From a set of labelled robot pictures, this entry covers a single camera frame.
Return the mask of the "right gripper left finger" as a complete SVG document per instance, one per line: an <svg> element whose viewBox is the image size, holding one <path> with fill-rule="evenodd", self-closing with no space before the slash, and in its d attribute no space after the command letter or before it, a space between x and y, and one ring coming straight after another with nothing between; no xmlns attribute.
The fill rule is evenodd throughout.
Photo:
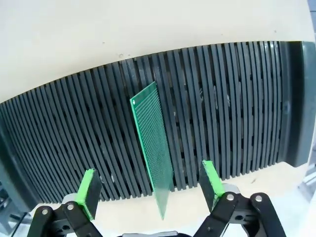
<svg viewBox="0 0 316 237"><path fill-rule="evenodd" d="M85 172L75 200L61 204L57 209L40 206L30 225L29 237L65 237L74 233L78 237L100 237L94 226L102 182L94 168Z"/></svg>

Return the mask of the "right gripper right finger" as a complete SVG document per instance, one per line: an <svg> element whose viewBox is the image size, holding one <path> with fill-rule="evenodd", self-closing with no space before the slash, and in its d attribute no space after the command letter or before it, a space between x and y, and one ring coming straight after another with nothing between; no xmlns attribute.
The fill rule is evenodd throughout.
<svg viewBox="0 0 316 237"><path fill-rule="evenodd" d="M210 214L195 233L196 237L222 237L230 224L241 225L248 237L284 237L277 212L266 193L244 197L226 191L210 160L203 160L199 184Z"/></svg>

